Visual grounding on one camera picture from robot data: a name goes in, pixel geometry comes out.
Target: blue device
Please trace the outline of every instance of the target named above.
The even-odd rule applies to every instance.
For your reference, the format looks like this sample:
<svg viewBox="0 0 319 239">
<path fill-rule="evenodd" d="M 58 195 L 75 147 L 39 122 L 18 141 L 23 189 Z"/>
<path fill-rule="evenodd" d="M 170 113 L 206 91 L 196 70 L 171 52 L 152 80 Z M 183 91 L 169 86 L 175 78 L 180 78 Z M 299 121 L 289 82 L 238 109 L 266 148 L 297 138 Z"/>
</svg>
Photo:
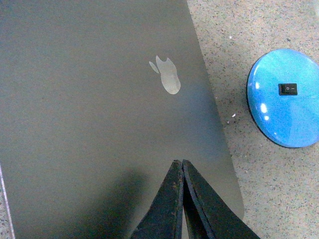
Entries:
<svg viewBox="0 0 319 239">
<path fill-rule="evenodd" d="M 247 97 L 259 129 L 289 148 L 319 141 L 319 66 L 305 54 L 278 49 L 250 71 Z"/>
</svg>

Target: apple logo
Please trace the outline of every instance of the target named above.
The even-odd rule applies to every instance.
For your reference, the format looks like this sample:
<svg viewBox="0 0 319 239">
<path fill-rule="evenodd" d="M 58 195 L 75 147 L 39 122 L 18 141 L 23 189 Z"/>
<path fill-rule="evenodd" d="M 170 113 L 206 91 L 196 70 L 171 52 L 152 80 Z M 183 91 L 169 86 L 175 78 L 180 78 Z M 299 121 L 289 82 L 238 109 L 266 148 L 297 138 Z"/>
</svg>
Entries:
<svg viewBox="0 0 319 239">
<path fill-rule="evenodd" d="M 177 76 L 177 70 L 174 63 L 167 58 L 166 61 L 162 61 L 159 56 L 156 56 L 156 64 L 149 61 L 149 64 L 153 70 L 160 74 L 161 83 L 165 90 L 172 95 L 175 95 L 180 90 L 180 81 Z"/>
</svg>

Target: gray laptop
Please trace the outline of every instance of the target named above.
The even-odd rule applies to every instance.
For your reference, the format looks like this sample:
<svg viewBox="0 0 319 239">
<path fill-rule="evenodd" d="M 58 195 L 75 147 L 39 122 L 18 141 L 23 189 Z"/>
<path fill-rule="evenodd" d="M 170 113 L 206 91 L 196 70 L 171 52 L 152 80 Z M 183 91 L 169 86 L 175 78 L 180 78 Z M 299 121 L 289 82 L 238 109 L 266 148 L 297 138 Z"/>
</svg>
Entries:
<svg viewBox="0 0 319 239">
<path fill-rule="evenodd" d="M 16 238 L 121 238 L 175 159 L 243 202 L 185 0 L 1 6 L 0 163 Z"/>
</svg>

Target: gray speckled floor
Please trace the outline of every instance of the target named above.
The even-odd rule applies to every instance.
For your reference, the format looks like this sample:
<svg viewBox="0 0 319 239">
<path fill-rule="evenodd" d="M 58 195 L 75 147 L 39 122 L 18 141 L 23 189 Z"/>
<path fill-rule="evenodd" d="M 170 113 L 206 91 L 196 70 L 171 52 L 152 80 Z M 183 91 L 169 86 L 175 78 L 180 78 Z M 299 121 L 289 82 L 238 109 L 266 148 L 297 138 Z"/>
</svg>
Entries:
<svg viewBox="0 0 319 239">
<path fill-rule="evenodd" d="M 319 18 L 310 0 L 189 0 L 190 12 L 245 205 L 261 238 L 319 238 L 319 143 L 282 148 L 255 126 L 246 103 L 254 62 L 278 48 L 319 62 Z M 8 227 L 0 200 L 0 238 Z"/>
</svg>

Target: black rocker switch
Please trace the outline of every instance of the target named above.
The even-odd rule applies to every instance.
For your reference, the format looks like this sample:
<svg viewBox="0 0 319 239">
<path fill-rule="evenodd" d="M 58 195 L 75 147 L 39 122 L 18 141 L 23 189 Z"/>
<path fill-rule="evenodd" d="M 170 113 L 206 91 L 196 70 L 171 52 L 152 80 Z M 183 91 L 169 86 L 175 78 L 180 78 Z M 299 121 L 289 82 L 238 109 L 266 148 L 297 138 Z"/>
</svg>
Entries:
<svg viewBox="0 0 319 239">
<path fill-rule="evenodd" d="M 279 84 L 279 95 L 281 96 L 296 96 L 297 92 L 297 84 Z"/>
</svg>

